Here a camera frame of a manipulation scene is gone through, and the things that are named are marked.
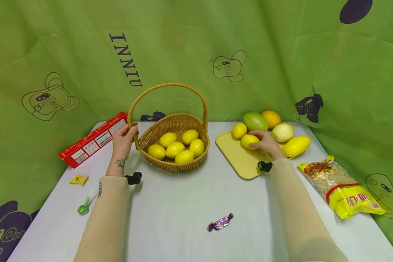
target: beige sleeve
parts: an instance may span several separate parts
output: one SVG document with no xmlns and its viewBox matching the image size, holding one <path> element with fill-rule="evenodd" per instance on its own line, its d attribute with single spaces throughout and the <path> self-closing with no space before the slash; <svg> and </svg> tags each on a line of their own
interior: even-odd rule
<svg viewBox="0 0 393 262">
<path fill-rule="evenodd" d="M 125 177 L 105 176 L 74 262 L 120 262 L 130 186 Z"/>
<path fill-rule="evenodd" d="M 321 221 L 291 161 L 275 160 L 270 175 L 277 192 L 290 262 L 347 262 Z"/>
</svg>

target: wicker basket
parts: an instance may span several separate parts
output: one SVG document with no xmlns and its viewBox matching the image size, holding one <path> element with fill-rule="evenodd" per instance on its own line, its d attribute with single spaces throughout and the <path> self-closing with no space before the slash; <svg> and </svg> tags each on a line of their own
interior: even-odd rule
<svg viewBox="0 0 393 262">
<path fill-rule="evenodd" d="M 165 118 L 162 118 L 159 121 L 155 122 L 149 129 L 147 129 L 142 135 L 140 135 L 140 138 L 135 136 L 135 147 L 147 158 L 147 160 L 149 160 L 155 166 L 158 166 L 168 172 L 173 173 L 189 172 L 196 169 L 202 164 L 205 156 L 207 155 L 208 148 L 210 148 L 210 139 L 208 138 L 207 133 L 208 106 L 207 102 L 205 101 L 204 97 L 200 92 L 198 92 L 191 86 L 180 83 L 164 83 L 161 85 L 153 86 L 152 88 L 147 89 L 141 95 L 139 95 L 137 99 L 135 99 L 135 101 L 132 103 L 130 110 L 128 111 L 128 125 L 132 127 L 132 112 L 139 100 L 149 92 L 165 86 L 182 86 L 184 88 L 188 88 L 191 91 L 194 91 L 194 93 L 196 93 L 200 97 L 200 99 L 202 100 L 202 105 L 204 106 L 204 114 L 202 117 L 202 121 L 191 114 L 172 114 L 170 116 L 166 116 Z M 149 147 L 152 144 L 158 144 L 159 138 L 165 133 L 175 133 L 178 136 L 178 141 L 180 141 L 183 133 L 190 129 L 197 130 L 199 132 L 199 138 L 204 141 L 205 144 L 205 150 L 202 155 L 200 155 L 193 161 L 185 164 L 177 164 L 175 163 L 174 159 L 166 157 L 164 158 L 164 160 L 158 160 L 147 154 Z"/>
</svg>

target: table surface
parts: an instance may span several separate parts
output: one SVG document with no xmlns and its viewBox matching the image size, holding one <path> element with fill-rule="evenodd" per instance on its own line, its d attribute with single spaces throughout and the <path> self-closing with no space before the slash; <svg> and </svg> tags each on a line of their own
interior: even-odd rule
<svg viewBox="0 0 393 262">
<path fill-rule="evenodd" d="M 139 129 L 143 132 L 151 124 L 140 122 Z M 127 261 L 288 261 L 279 206 L 268 174 L 241 179 L 215 144 L 216 136 L 235 124 L 209 122 L 207 158 L 190 173 L 167 173 L 132 149 L 125 174 L 140 171 L 142 182 L 131 186 L 125 226 Z M 321 161 L 327 154 L 307 126 L 291 124 L 295 136 L 312 139 L 310 148 L 292 163 L 335 243 L 350 262 L 393 262 L 393 247 L 370 215 L 339 219 L 304 178 L 297 164 Z M 80 216 L 77 207 L 97 188 L 111 153 L 112 142 L 78 168 L 67 168 L 9 262 L 73 260 L 90 214 Z M 69 184 L 77 174 L 89 176 L 84 186 Z M 235 217 L 227 228 L 207 232 L 210 222 L 230 212 Z"/>
</svg>

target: orange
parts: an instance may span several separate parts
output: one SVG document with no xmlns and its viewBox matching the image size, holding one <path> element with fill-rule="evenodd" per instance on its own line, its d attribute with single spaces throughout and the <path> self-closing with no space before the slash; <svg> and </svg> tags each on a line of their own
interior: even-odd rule
<svg viewBox="0 0 393 262">
<path fill-rule="evenodd" d="M 268 121 L 269 129 L 273 129 L 277 124 L 281 123 L 281 117 L 275 111 L 265 110 L 261 115 Z"/>
</svg>

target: yellow candy packet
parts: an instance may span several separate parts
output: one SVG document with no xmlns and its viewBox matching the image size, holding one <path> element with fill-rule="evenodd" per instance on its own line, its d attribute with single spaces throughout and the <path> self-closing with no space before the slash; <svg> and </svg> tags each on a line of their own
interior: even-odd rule
<svg viewBox="0 0 393 262">
<path fill-rule="evenodd" d="M 300 163 L 298 167 L 340 218 L 350 218 L 359 212 L 387 213 L 332 155 L 324 162 Z"/>
<path fill-rule="evenodd" d="M 84 185 L 86 183 L 88 176 L 80 176 L 76 175 L 71 181 L 70 184 Z"/>
</svg>

